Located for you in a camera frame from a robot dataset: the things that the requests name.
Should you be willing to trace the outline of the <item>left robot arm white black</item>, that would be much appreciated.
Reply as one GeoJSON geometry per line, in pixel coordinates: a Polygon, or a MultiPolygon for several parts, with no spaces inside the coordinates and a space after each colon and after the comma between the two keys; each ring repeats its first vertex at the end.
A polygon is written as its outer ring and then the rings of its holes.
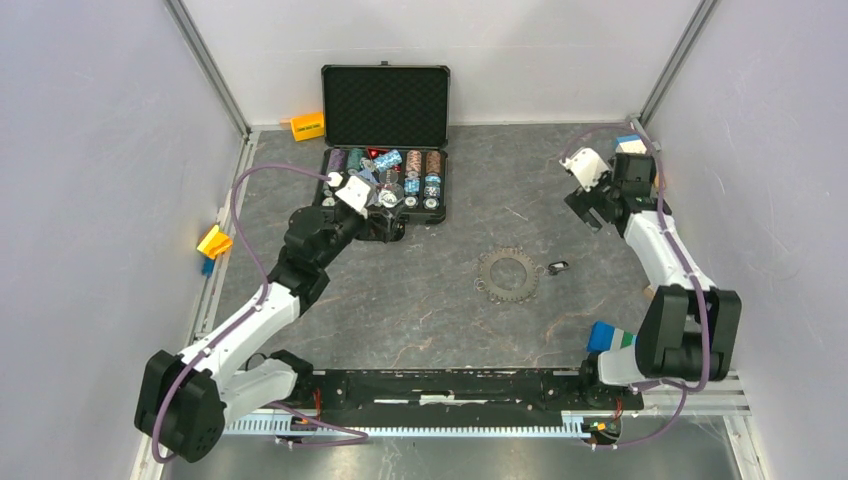
{"type": "Polygon", "coordinates": [[[329,284],[328,266],[355,238],[377,232],[391,241],[400,228],[398,211],[387,207],[357,210],[339,200],[331,210],[296,210],[277,263],[261,274],[257,292],[200,340],[148,359],[134,425],[149,436],[153,459],[196,462],[225,427],[255,410],[281,400],[290,407],[306,405],[314,381],[284,354],[249,370],[243,364],[320,298],[329,284]]]}

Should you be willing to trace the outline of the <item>black key tag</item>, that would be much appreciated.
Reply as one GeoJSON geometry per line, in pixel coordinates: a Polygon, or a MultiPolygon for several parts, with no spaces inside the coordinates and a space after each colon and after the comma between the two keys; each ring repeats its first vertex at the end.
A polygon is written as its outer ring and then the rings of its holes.
{"type": "Polygon", "coordinates": [[[558,261],[551,263],[547,266],[547,271],[550,275],[558,275],[570,268],[570,265],[566,261],[558,261]]]}

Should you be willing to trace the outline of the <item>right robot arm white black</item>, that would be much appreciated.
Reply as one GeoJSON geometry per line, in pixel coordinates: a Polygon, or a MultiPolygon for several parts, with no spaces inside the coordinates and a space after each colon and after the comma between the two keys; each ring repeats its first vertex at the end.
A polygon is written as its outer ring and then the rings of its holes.
{"type": "Polygon", "coordinates": [[[664,383],[689,392],[724,380],[730,370],[742,302],[698,269],[655,185],[648,154],[616,153],[604,160],[582,148],[561,161],[578,182],[565,202],[593,230],[616,228],[635,252],[653,290],[632,344],[597,353],[594,371],[577,382],[591,408],[612,401],[618,387],[664,383]]]}

